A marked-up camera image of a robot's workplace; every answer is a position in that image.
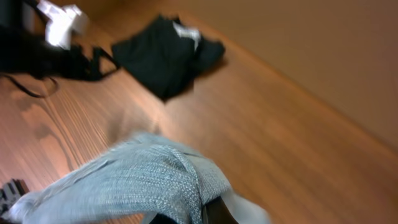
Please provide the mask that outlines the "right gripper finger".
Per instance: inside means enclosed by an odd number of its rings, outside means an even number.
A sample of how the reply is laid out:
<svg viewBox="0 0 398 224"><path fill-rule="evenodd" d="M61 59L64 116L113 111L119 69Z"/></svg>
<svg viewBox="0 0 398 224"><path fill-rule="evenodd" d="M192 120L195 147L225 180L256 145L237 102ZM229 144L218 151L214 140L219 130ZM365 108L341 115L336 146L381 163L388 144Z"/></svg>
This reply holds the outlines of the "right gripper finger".
<svg viewBox="0 0 398 224"><path fill-rule="evenodd" d="M203 224L238 224L221 197L208 202L202 210Z"/></svg>

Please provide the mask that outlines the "light blue denim shorts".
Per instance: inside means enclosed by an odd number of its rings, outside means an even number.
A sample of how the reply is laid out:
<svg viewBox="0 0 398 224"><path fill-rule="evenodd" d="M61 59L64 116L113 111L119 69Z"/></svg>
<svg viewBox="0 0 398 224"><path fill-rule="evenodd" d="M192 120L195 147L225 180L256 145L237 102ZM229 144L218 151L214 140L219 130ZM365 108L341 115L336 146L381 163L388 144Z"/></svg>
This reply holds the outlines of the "light blue denim shorts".
<svg viewBox="0 0 398 224"><path fill-rule="evenodd" d="M142 214L144 223L203 223L203 207L217 197L237 223L270 222L212 160L162 136L137 133L23 195L3 217L12 223L96 223Z"/></svg>

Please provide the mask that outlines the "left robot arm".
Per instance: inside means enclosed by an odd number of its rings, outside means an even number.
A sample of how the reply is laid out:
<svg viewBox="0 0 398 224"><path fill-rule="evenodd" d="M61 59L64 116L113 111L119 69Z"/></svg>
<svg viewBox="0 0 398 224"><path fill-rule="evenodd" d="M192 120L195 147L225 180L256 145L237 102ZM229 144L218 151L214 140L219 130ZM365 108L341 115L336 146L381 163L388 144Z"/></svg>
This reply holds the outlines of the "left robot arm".
<svg viewBox="0 0 398 224"><path fill-rule="evenodd" d="M88 16L75 4L58 6L50 1L1 1L1 74L28 73L38 80L58 76L98 81L111 72L100 70L101 59L120 66L101 47L91 58L73 44L82 34Z"/></svg>

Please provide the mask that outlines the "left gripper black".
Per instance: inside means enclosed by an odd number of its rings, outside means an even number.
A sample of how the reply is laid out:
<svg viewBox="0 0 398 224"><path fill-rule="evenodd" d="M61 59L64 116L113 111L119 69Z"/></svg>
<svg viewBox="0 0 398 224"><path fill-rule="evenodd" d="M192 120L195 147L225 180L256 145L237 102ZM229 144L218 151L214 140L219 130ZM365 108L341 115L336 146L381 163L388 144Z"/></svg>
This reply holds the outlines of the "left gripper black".
<svg viewBox="0 0 398 224"><path fill-rule="evenodd" d="M114 69L102 72L101 59L111 62ZM51 58L49 69L49 75L69 80L97 82L118 71L120 64L101 47L93 47L92 58L87 58L81 45L73 45L70 50L58 51Z"/></svg>

